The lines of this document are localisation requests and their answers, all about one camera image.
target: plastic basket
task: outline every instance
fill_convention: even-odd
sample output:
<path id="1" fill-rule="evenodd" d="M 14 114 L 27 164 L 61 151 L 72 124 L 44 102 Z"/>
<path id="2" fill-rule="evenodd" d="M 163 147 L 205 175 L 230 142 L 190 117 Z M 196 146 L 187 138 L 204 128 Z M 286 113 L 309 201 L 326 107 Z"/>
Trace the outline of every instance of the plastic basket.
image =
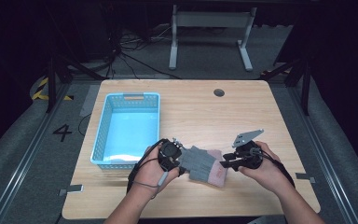
<path id="1" fill-rule="evenodd" d="M 91 162 L 101 169 L 132 169 L 147 147 L 158 141 L 159 94 L 157 92 L 109 93 Z"/>

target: number 4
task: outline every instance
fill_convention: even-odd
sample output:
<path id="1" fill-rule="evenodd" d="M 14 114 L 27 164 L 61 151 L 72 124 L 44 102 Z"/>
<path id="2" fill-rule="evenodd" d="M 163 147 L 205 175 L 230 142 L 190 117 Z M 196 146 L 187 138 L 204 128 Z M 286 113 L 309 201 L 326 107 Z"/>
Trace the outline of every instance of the number 4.
<path id="1" fill-rule="evenodd" d="M 69 129 L 69 125 L 67 124 L 64 124 L 62 125 L 61 128 L 57 129 L 56 131 L 54 131 L 54 134 L 62 134 L 62 137 L 61 137 L 61 142 L 63 142 L 63 140 L 65 139 L 65 136 L 69 133 L 72 133 L 72 132 L 68 132 L 68 129 Z"/>

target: white metal stand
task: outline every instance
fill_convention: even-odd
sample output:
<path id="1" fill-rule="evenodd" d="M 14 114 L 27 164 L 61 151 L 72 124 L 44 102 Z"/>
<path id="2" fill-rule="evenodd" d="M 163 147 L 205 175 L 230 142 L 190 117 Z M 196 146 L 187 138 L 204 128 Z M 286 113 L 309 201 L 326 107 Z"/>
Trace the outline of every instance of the white metal stand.
<path id="1" fill-rule="evenodd" d="M 252 7 L 250 12 L 192 12 L 178 11 L 177 6 L 173 6 L 172 12 L 172 46 L 170 65 L 171 70 L 176 69 L 176 60 L 178 52 L 177 27 L 232 27 L 244 28 L 242 40 L 238 40 L 243 64 L 246 71 L 253 70 L 251 60 L 246 51 L 246 43 L 251 33 L 252 25 L 255 19 L 256 7 Z"/>

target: gray fabric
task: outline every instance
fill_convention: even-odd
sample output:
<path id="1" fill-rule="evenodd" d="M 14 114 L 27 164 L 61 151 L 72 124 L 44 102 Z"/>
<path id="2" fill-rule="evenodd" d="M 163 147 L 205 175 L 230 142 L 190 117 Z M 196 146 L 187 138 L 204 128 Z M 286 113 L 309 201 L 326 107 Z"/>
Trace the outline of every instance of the gray fabric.
<path id="1" fill-rule="evenodd" d="M 179 157 L 180 165 L 190 172 L 190 179 L 208 183 L 209 174 L 216 158 L 208 154 L 207 150 L 192 147 L 182 149 Z"/>

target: human hand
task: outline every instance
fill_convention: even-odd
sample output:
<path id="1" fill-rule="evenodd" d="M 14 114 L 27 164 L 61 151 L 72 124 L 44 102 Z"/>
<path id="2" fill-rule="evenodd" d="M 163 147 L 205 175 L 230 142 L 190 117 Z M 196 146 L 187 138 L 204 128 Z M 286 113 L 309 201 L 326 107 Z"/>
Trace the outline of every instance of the human hand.
<path id="1" fill-rule="evenodd" d="M 268 153 L 272 159 L 281 161 L 279 157 L 269 149 L 269 146 L 266 143 L 258 141 L 255 143 L 260 146 L 263 151 Z M 260 167 L 255 170 L 243 166 L 240 166 L 238 170 L 244 175 L 257 181 L 263 188 L 270 190 L 275 194 L 281 189 L 284 190 L 285 188 L 293 187 L 278 167 L 270 160 L 264 159 Z"/>
<path id="2" fill-rule="evenodd" d="M 135 176 L 134 184 L 131 187 L 133 188 L 143 188 L 145 193 L 153 198 L 159 192 L 161 192 L 171 181 L 173 181 L 177 176 L 179 176 L 179 168 L 175 167 L 168 172 L 168 175 L 162 185 L 158 188 L 159 180 L 164 176 L 164 171 L 159 166 L 158 163 L 158 152 L 161 148 L 161 144 L 157 145 L 154 148 L 148 147 L 148 150 L 151 150 L 149 155 L 145 157 L 143 162 L 140 164 L 140 169 Z"/>

